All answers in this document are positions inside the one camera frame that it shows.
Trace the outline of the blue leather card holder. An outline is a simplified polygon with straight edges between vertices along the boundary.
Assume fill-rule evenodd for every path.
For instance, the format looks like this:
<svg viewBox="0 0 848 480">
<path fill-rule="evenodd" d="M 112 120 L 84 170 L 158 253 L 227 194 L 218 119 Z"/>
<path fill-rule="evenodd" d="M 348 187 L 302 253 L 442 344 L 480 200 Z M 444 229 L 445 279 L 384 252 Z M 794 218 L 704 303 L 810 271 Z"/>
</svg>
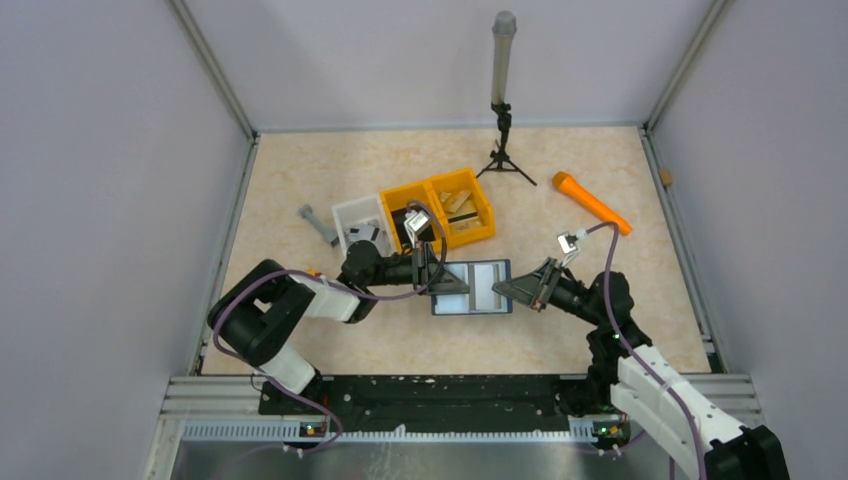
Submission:
<svg viewBox="0 0 848 480">
<path fill-rule="evenodd" d="M 493 286 L 511 279 L 508 259 L 448 262 L 448 272 L 464 282 L 467 293 L 440 294 L 432 297 L 433 316 L 505 315 L 513 311 L 512 300 L 494 291 Z"/>
</svg>

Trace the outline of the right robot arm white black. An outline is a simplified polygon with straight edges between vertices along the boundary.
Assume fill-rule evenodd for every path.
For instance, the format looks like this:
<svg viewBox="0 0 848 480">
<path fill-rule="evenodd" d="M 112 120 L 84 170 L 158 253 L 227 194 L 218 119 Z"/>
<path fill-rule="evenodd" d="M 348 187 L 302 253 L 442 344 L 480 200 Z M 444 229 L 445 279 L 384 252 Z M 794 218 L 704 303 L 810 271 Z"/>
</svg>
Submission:
<svg viewBox="0 0 848 480">
<path fill-rule="evenodd" d="M 691 479 L 787 479 L 777 435 L 726 413 L 678 373 L 631 315 L 626 277 L 605 269 L 586 285 L 555 260 L 493 285 L 515 303 L 542 311 L 552 306 L 593 325 L 592 355 L 569 413 L 615 409 L 635 421 Z"/>
</svg>

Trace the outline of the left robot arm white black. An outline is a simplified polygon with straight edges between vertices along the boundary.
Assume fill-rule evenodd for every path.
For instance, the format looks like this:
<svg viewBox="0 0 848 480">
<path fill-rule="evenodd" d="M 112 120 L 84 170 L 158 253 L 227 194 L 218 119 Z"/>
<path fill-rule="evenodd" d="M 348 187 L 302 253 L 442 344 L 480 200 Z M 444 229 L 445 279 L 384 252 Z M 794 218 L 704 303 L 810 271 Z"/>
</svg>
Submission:
<svg viewBox="0 0 848 480">
<path fill-rule="evenodd" d="M 334 280 L 286 270 L 266 259 L 210 310 L 214 343 L 282 387 L 283 401 L 297 413 L 319 404 L 318 371 L 290 343 L 304 318 L 355 324 L 380 302 L 374 286 L 410 287 L 414 295 L 466 294 L 470 286 L 452 273 L 428 243 L 384 256 L 367 240 L 350 245 Z"/>
</svg>

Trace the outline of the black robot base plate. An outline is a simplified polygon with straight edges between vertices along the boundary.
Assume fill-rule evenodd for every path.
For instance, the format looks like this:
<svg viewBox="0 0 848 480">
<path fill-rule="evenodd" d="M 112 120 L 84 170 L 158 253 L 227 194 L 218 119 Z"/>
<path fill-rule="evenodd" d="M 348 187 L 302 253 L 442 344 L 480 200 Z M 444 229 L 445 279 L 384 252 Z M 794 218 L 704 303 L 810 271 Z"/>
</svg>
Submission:
<svg viewBox="0 0 848 480">
<path fill-rule="evenodd" d="M 268 385 L 262 415 L 294 416 L 324 407 L 347 433 L 565 432 L 581 420 L 590 433 L 625 417 L 609 404 L 593 403 L 581 376 L 569 375 L 325 375 L 297 401 Z"/>
</svg>

